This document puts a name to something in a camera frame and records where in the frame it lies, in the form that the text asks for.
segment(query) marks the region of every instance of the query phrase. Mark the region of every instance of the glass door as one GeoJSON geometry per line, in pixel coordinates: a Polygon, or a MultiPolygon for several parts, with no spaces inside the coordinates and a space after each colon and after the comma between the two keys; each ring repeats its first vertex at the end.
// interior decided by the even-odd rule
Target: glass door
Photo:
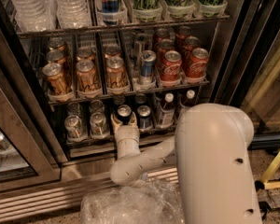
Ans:
{"type": "Polygon", "coordinates": [[[59,178],[59,167],[6,83],[0,87],[0,191],[59,178]]]}

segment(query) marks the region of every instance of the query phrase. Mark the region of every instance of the plastic bag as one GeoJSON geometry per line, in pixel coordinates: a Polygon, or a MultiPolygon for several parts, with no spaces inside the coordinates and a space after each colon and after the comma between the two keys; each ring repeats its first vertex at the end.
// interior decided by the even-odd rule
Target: plastic bag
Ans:
{"type": "Polygon", "coordinates": [[[88,194],[81,204],[81,224],[184,223],[176,185],[156,181],[142,188],[124,187],[88,194]]]}

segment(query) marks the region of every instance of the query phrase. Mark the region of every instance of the can lid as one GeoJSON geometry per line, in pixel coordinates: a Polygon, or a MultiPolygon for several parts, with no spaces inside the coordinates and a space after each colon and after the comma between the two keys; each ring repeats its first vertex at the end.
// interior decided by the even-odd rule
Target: can lid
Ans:
{"type": "Polygon", "coordinates": [[[120,53],[120,47],[117,44],[108,44],[104,46],[104,53],[108,55],[116,55],[120,53]]]}
{"type": "Polygon", "coordinates": [[[62,67],[58,63],[48,63],[43,67],[42,72],[45,76],[51,77],[59,74],[61,70],[62,67]]]}
{"type": "Polygon", "coordinates": [[[137,112],[140,117],[148,117],[151,113],[151,110],[147,105],[141,105],[138,107],[137,112]]]}
{"type": "Polygon", "coordinates": [[[188,99],[192,99],[195,96],[195,91],[194,90],[188,90],[186,95],[187,95],[188,99]]]}
{"type": "Polygon", "coordinates": [[[76,56],[79,58],[88,58],[94,54],[94,51],[90,47],[81,47],[77,49],[76,56]]]}
{"type": "Polygon", "coordinates": [[[165,101],[166,102],[172,102],[174,100],[174,95],[172,93],[166,93],[165,95],[165,101]]]}
{"type": "Polygon", "coordinates": [[[105,115],[101,112],[95,112],[91,115],[91,123],[100,124],[104,121],[105,115]]]}
{"type": "Polygon", "coordinates": [[[48,62],[56,62],[56,61],[59,61],[60,59],[62,59],[63,56],[64,56],[63,51],[61,51],[59,49],[53,49],[53,50],[48,52],[47,61],[48,62]]]}
{"type": "Polygon", "coordinates": [[[156,36],[160,38],[170,37],[170,33],[166,28],[158,28],[156,31],[156,36]]]}
{"type": "Polygon", "coordinates": [[[208,52],[206,49],[196,48],[192,51],[193,55],[199,59],[208,58],[208,52]]]}
{"type": "Polygon", "coordinates": [[[200,46],[201,45],[201,41],[196,36],[188,36],[185,39],[185,44],[186,45],[190,45],[190,46],[200,46]]]}
{"type": "Polygon", "coordinates": [[[124,61],[121,57],[111,57],[106,61],[106,65],[113,69],[121,68],[124,64],[124,61]]]}
{"type": "Polygon", "coordinates": [[[125,97],[124,96],[117,96],[113,98],[113,104],[114,105],[123,105],[125,103],[125,97]]]}
{"type": "Polygon", "coordinates": [[[62,47],[65,44],[65,41],[63,41],[59,37],[53,37],[49,40],[49,48],[51,49],[58,49],[59,47],[62,47]]]}
{"type": "Polygon", "coordinates": [[[181,59],[181,55],[175,50],[170,50],[165,53],[165,58],[169,62],[178,62],[181,59]]]}
{"type": "Polygon", "coordinates": [[[90,103],[90,108],[95,109],[95,110],[97,110],[103,106],[104,106],[104,104],[100,100],[94,100],[94,101],[91,101],[91,103],[90,103]]]}
{"type": "Polygon", "coordinates": [[[76,70],[79,72],[88,72],[92,70],[94,63],[91,60],[82,60],[76,64],[76,70]]]}
{"type": "Polygon", "coordinates": [[[144,50],[141,52],[141,58],[145,61],[145,62],[153,62],[156,60],[157,55],[154,51],[152,50],[144,50]]]}
{"type": "Polygon", "coordinates": [[[64,121],[65,128],[73,128],[77,126],[79,120],[80,118],[78,116],[75,115],[68,116],[64,121]]]}
{"type": "Polygon", "coordinates": [[[144,104],[147,101],[147,96],[143,93],[138,93],[134,96],[134,100],[140,105],[144,104]]]}
{"type": "Polygon", "coordinates": [[[158,44],[159,44],[158,46],[162,49],[174,49],[175,48],[174,41],[170,40],[170,39],[163,39],[158,44]]]}
{"type": "Polygon", "coordinates": [[[128,105],[121,105],[118,108],[118,113],[122,117],[129,117],[132,113],[132,110],[128,105]]]}
{"type": "Polygon", "coordinates": [[[177,31],[181,35],[190,35],[191,34],[191,29],[188,26],[180,26],[177,31]]]}

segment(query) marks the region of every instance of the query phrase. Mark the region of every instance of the floor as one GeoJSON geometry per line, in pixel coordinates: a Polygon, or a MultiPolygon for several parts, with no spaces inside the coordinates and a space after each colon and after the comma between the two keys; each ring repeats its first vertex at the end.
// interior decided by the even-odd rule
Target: floor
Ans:
{"type": "MultiPolygon", "coordinates": [[[[274,155],[268,154],[265,150],[249,151],[251,168],[255,180],[259,179],[267,167],[270,165],[274,155]]],[[[280,177],[280,169],[276,172],[273,179],[280,177]]],[[[263,190],[259,193],[259,201],[267,202],[271,208],[280,205],[280,189],[263,190]]],[[[9,221],[5,224],[79,224],[80,213],[79,208],[72,208],[58,212],[38,215],[36,217],[28,217],[21,220],[9,221]]],[[[280,224],[280,211],[269,212],[264,224],[280,224]]]]}

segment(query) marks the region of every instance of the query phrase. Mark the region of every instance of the gold can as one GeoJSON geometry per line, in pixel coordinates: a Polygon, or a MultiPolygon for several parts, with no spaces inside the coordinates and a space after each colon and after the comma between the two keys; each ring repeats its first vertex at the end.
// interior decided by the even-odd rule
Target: gold can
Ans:
{"type": "Polygon", "coordinates": [[[120,57],[121,49],[117,44],[108,44],[104,46],[104,58],[105,60],[111,57],[120,57]]]}
{"type": "Polygon", "coordinates": [[[59,37],[53,37],[48,43],[49,50],[58,49],[64,52],[65,56],[69,55],[69,49],[67,43],[59,37]]]}
{"type": "Polygon", "coordinates": [[[128,78],[126,76],[124,61],[120,57],[112,57],[106,61],[106,85],[108,88],[117,89],[126,87],[128,78]]]}
{"type": "Polygon", "coordinates": [[[81,47],[77,49],[76,60],[77,62],[81,60],[90,60],[95,63],[96,52],[90,47],[81,47]]]}
{"type": "Polygon", "coordinates": [[[52,95],[64,95],[71,91],[62,67],[58,63],[48,63],[42,69],[52,95]]]}
{"type": "Polygon", "coordinates": [[[65,72],[68,84],[72,84],[72,76],[70,65],[66,59],[64,52],[58,49],[53,49],[47,53],[48,63],[58,63],[65,72]]]}
{"type": "Polygon", "coordinates": [[[78,88],[83,92],[97,91],[101,88],[96,65],[90,60],[76,64],[78,88]]]}

